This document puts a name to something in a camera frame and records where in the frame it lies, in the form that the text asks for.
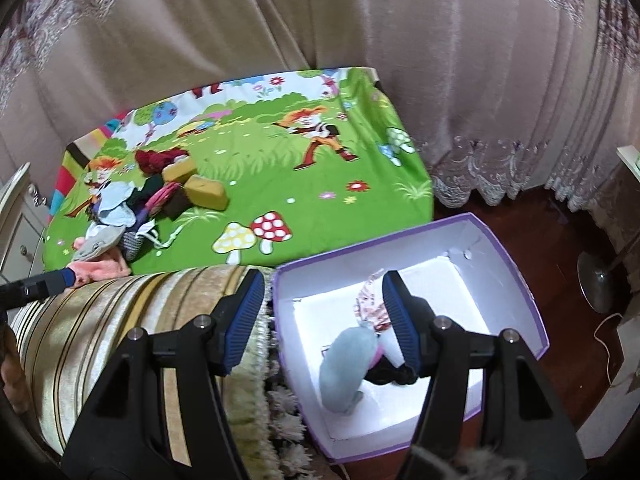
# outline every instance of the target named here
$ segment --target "metal stand base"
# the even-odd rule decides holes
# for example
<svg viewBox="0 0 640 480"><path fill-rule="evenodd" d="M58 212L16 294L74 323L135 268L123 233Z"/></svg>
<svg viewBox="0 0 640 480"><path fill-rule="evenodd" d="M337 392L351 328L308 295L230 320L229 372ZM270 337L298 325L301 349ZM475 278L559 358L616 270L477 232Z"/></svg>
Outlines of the metal stand base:
<svg viewBox="0 0 640 480"><path fill-rule="evenodd" d="M606 314L613 307L614 283L609 267L596 256L582 253L578 256L578 281L582 294L599 314Z"/></svg>

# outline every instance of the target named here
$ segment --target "dark red floor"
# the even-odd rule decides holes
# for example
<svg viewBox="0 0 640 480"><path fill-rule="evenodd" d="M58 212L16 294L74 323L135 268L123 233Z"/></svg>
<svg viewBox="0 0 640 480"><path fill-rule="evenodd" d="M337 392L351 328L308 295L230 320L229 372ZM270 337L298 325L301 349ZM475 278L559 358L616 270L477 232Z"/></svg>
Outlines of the dark red floor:
<svg viewBox="0 0 640 480"><path fill-rule="evenodd" d="M583 298L578 284L576 262L582 251L612 258L614 250L603 231L586 212L571 213L553 200L551 192L533 189L517 200L504 200L487 206L479 196L460 209L447 209L436 203L436 218L464 211L475 213L497 235L529 284L545 323L551 346L542 357L544 371L551 379L565 408L578 428L605 393L607 355L594 340L593 331L606 316L596 314ZM628 303L624 269L617 309ZM622 350L612 319L598 335L612 352L613 377L622 363ZM465 424L463 445L472 446L481 419ZM346 466L352 480L392 480L402 463L404 452L353 462Z"/></svg>

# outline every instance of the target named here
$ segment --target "cartoon print blanket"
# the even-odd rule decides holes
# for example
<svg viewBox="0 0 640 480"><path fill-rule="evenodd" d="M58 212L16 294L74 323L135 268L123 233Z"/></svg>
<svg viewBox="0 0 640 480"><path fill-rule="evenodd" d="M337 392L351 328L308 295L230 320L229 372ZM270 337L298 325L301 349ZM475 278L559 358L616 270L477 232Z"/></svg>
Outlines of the cartoon print blanket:
<svg viewBox="0 0 640 480"><path fill-rule="evenodd" d="M215 264L277 266L429 222L429 176L375 70L277 73L214 84L131 111L63 199L49 226L47 269L69 263L84 235L80 206L105 182L145 176L137 149L191 153L219 180L224 212L191 208L159 219L135 274Z"/></svg>

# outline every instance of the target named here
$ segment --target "drawer handle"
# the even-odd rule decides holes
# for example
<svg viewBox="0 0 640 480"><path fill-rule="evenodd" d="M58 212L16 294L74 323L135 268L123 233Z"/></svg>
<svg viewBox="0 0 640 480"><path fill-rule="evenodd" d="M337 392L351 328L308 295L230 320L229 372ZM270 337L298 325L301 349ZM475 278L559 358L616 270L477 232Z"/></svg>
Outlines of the drawer handle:
<svg viewBox="0 0 640 480"><path fill-rule="evenodd" d="M47 199L43 196L40 196L40 190L35 184L29 184L27 192L33 198L34 206L39 207L41 205L47 205Z"/></svg>

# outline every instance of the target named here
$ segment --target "ribbed rubber pad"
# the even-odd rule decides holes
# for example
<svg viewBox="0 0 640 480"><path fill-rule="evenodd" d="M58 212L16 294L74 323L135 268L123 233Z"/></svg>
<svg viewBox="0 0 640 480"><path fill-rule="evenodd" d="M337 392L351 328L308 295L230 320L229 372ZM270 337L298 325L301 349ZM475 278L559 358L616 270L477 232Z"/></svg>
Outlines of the ribbed rubber pad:
<svg viewBox="0 0 640 480"><path fill-rule="evenodd" d="M415 373L419 373L422 367L420 338L398 294L398 290L388 274L385 274L382 278L382 298L385 301L386 311L396 333L404 362Z"/></svg>
<svg viewBox="0 0 640 480"><path fill-rule="evenodd" d="M258 272L240 301L238 311L225 334L225 356L222 361L227 373L238 365L249 341L255 318L264 299L264 277Z"/></svg>

